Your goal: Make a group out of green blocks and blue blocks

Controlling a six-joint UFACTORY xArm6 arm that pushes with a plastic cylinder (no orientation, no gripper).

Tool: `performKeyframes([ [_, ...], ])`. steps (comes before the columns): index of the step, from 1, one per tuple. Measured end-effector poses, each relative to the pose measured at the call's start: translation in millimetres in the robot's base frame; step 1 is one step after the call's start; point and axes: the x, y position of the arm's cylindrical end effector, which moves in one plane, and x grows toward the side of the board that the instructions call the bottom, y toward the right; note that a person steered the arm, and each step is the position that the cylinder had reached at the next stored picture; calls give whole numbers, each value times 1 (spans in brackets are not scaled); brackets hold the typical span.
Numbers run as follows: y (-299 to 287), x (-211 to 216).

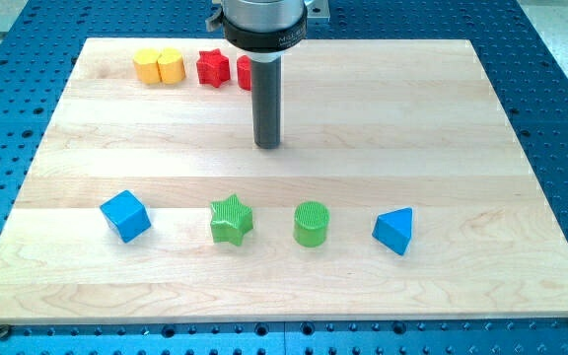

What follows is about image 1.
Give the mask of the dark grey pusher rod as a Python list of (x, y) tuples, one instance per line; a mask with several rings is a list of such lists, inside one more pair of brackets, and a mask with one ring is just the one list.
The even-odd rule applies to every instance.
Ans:
[(253, 140), (262, 149), (280, 144), (281, 57), (252, 54), (250, 57)]

